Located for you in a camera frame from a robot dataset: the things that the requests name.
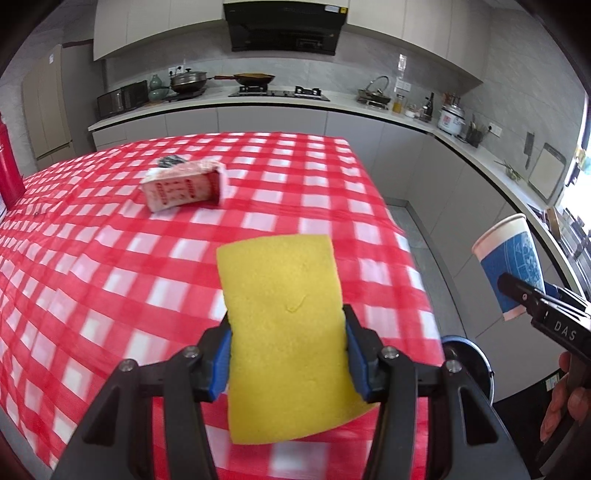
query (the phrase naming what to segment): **rice cooker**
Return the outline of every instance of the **rice cooker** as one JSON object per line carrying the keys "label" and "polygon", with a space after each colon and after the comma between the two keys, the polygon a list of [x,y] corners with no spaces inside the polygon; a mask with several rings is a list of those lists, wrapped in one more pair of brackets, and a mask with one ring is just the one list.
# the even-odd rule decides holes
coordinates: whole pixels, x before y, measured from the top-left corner
{"label": "rice cooker", "polygon": [[437,126],[450,135],[459,135],[464,125],[464,110],[458,105],[443,105]]}

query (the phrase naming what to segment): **blue and white cup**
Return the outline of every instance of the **blue and white cup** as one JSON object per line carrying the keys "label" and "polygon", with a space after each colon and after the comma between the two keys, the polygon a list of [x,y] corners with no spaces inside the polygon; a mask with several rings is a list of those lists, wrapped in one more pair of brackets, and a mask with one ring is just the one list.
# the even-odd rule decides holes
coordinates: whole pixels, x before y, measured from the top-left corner
{"label": "blue and white cup", "polygon": [[525,313],[525,307],[499,291],[497,281],[502,273],[510,273],[545,292],[540,260],[523,213],[507,217],[490,228],[476,241],[472,253],[491,283],[505,320]]}

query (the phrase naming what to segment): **metal bolt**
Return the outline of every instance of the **metal bolt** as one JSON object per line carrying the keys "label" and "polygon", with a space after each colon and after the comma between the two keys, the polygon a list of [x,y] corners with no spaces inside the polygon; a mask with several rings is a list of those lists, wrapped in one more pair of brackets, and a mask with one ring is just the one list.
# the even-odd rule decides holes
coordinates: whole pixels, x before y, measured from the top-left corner
{"label": "metal bolt", "polygon": [[122,372],[131,372],[134,368],[135,362],[131,358],[127,358],[119,364],[119,370]]}
{"label": "metal bolt", "polygon": [[457,360],[448,360],[445,362],[445,368],[447,368],[447,371],[451,374],[457,374],[462,371],[462,364]]}
{"label": "metal bolt", "polygon": [[394,360],[399,353],[393,346],[385,346],[382,348],[382,355],[388,360]]}
{"label": "metal bolt", "polygon": [[185,347],[183,350],[183,357],[185,358],[197,358],[200,354],[199,348],[195,345]]}

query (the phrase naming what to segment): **table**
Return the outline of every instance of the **table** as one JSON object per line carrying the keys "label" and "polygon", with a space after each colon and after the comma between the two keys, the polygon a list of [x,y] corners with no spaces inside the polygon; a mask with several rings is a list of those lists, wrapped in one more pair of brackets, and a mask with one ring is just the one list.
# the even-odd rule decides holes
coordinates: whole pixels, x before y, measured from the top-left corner
{"label": "table", "polygon": [[[224,204],[151,213],[138,183],[167,154],[224,162]],[[361,323],[415,361],[443,362],[408,242],[344,139],[259,132],[140,141],[25,183],[0,224],[0,405],[50,466],[121,359],[167,359],[220,322],[215,251],[227,242],[329,234],[343,301]],[[416,480],[427,445],[427,406],[419,406]],[[155,401],[154,458],[166,478],[161,408]],[[376,409],[306,439],[237,446],[226,408],[225,395],[203,406],[221,479],[361,477]]]}

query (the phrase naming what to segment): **white countertop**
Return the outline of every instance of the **white countertop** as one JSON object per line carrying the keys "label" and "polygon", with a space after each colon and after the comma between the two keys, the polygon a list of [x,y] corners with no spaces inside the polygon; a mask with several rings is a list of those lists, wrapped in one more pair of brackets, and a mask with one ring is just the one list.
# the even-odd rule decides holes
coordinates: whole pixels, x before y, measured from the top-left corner
{"label": "white countertop", "polygon": [[[275,90],[288,90],[289,87],[274,86]],[[528,207],[533,205],[539,210],[545,210],[547,205],[543,200],[529,187],[526,181],[513,181],[505,174],[505,168],[502,165],[495,163],[499,159],[490,153],[486,148],[479,147],[478,149],[471,145],[460,142],[457,138],[439,130],[434,124],[426,124],[419,120],[411,119],[404,115],[393,113],[391,110],[379,110],[373,107],[361,105],[355,101],[354,95],[347,95],[338,92],[323,93],[330,99],[330,102],[321,100],[304,99],[304,98],[289,98],[289,97],[229,97],[231,93],[235,93],[235,87],[224,88],[210,88],[203,95],[191,100],[181,100],[178,102],[159,102],[147,104],[136,110],[127,113],[122,113],[108,119],[101,120],[94,125],[91,125],[88,130],[90,132],[109,127],[121,122],[130,121],[143,116],[155,115],[159,113],[173,112],[175,110],[185,110],[188,108],[203,108],[214,107],[221,105],[247,105],[249,103],[268,103],[294,105],[302,107],[323,108],[333,111],[342,111],[343,113],[356,113],[364,116],[373,117],[389,122],[395,122],[399,125],[415,128],[420,131],[429,133],[439,140],[443,141],[449,147],[454,149],[457,153],[467,159],[475,168],[482,172],[492,183],[494,183],[508,198],[510,198],[517,206],[518,211],[525,214],[530,224],[539,234],[543,243],[548,248],[548,251],[556,259],[562,272],[564,273],[569,284],[573,286],[572,290],[584,297],[583,289],[574,273],[573,267],[564,256],[558,243],[554,240],[545,225]]]}

